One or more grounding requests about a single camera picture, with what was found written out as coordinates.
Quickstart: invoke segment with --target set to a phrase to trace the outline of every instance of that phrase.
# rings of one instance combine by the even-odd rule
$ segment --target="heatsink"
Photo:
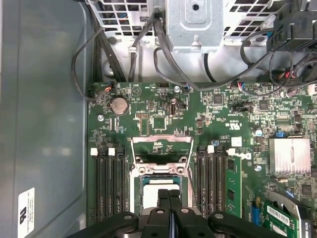
[[[308,138],[275,138],[269,140],[271,174],[306,174],[311,172]]]

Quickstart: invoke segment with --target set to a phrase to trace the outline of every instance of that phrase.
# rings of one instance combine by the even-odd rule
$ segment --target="mounting screw hole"
[[[198,11],[199,10],[199,5],[198,4],[194,4],[193,5],[193,10],[194,11]]]
[[[265,38],[263,36],[260,36],[260,37],[256,38],[256,42],[262,42],[264,40],[265,40]]]
[[[245,46],[245,47],[249,47],[250,45],[251,45],[251,41],[245,41],[245,42],[244,42],[244,46]]]

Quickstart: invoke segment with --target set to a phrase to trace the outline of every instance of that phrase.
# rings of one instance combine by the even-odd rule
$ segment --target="white label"
[[[34,195],[32,188],[18,198],[18,238],[25,238],[34,230]]]
[[[282,231],[280,228],[278,228],[276,225],[273,225],[273,231],[275,231],[276,233],[279,233],[285,237],[287,237],[287,233],[285,233],[284,231]]]
[[[231,146],[232,147],[242,147],[242,137],[232,137],[231,138]]]
[[[272,216],[276,217],[278,220],[280,220],[282,223],[286,224],[286,225],[290,225],[289,219],[287,217],[285,217],[283,214],[281,214],[280,212],[276,211],[275,209],[271,208],[271,207],[267,207],[267,212],[269,214],[271,214]]]

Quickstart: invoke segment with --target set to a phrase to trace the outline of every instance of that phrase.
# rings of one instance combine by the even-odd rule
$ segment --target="perforated metal grille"
[[[227,21],[224,38],[239,40],[260,31],[263,24],[271,19],[285,4],[284,1],[274,1],[268,8],[269,0],[233,0],[226,6],[227,17],[234,19]]]
[[[274,1],[268,8],[269,0],[227,2],[224,13],[225,42],[241,42],[253,32],[260,31],[263,23],[285,4],[284,1]],[[149,18],[149,7],[153,7],[153,0],[86,0],[86,3],[92,6],[107,35],[121,39],[139,35]],[[147,36],[151,39],[153,35],[152,29]]]
[[[91,4],[107,33],[137,36],[149,19],[147,0],[100,0]],[[147,36],[153,35],[153,29]]]

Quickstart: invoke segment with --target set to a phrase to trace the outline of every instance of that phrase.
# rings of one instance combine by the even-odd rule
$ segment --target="blue slot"
[[[285,133],[284,132],[276,132],[275,136],[276,137],[285,137]]]
[[[260,210],[256,206],[251,207],[251,219],[252,223],[256,224],[257,226],[260,226]]]

